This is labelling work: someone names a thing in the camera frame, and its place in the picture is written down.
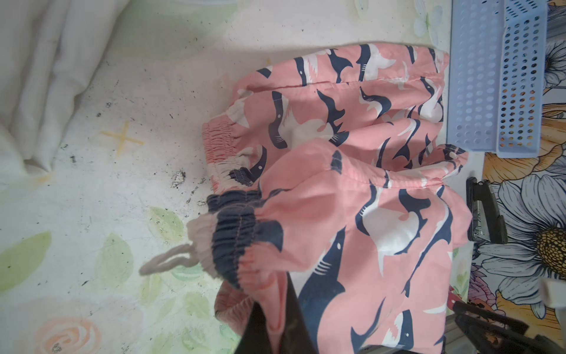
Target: white sheet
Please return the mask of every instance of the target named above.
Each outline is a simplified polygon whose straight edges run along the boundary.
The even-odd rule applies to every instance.
[[[0,1],[0,190],[51,171],[128,0]]]

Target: dirt spot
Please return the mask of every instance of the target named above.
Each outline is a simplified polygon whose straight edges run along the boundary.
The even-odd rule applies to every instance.
[[[171,182],[171,188],[176,188],[179,185],[183,184],[187,174],[183,170],[179,170],[173,174],[173,182]]]

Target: seam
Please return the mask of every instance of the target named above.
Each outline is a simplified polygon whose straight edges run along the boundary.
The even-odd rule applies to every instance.
[[[437,76],[437,75],[444,77],[444,71],[442,71],[442,72],[426,72],[426,73],[424,73],[424,74],[422,74],[422,75],[412,75],[412,76],[409,76],[409,77],[407,78],[407,81],[414,81],[414,80],[420,79],[421,77],[427,78],[427,77],[430,77],[430,76]],[[370,80],[370,81],[358,81],[358,80],[356,80],[356,81],[342,81],[342,82],[339,82],[339,83],[330,82],[330,81],[321,81],[321,82],[316,82],[316,83],[307,84],[307,86],[303,86],[303,85],[291,85],[291,86],[279,86],[279,87],[275,87],[275,88],[267,88],[267,87],[265,87],[265,86],[262,86],[262,87],[258,87],[258,88],[260,89],[260,91],[254,91],[254,93],[260,93],[260,92],[266,92],[266,91],[276,91],[276,90],[282,89],[282,88],[303,88],[303,87],[309,87],[309,86],[316,86],[316,85],[320,85],[320,84],[331,84],[331,85],[343,85],[343,84],[346,84],[346,85],[349,85],[349,84],[353,84],[353,83],[381,82],[381,81],[399,80],[399,79],[405,80],[404,77],[403,77],[403,78],[402,78],[402,77],[395,77],[395,78],[377,78],[377,79]]]

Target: perforated basket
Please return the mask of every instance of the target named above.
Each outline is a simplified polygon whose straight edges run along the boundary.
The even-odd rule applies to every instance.
[[[448,143],[538,156],[546,21],[545,0],[454,0]]]

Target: pink fabric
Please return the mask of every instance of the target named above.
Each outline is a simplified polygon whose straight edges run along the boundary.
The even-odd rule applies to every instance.
[[[219,319],[242,333],[257,301],[277,352],[290,272],[320,354],[440,353],[450,255],[471,219],[442,180],[467,153],[434,144],[447,64],[429,48],[355,45],[237,83],[203,127]]]

